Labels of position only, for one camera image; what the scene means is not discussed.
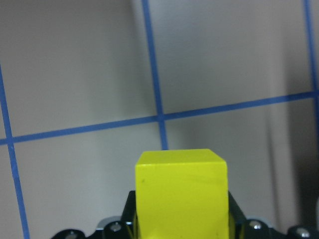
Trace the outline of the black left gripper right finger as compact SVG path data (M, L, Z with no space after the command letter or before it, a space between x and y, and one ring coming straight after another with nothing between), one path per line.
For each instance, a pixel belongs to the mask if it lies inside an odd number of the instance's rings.
M228 192L228 204L229 204L229 238L230 239L239 239L243 225L246 222L246 217L239 205L235 201L234 197Z

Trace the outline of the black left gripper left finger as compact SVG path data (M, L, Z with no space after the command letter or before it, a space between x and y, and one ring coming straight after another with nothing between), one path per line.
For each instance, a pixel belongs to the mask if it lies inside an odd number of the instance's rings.
M129 238L137 238L136 192L130 191L121 215L121 222L126 226Z

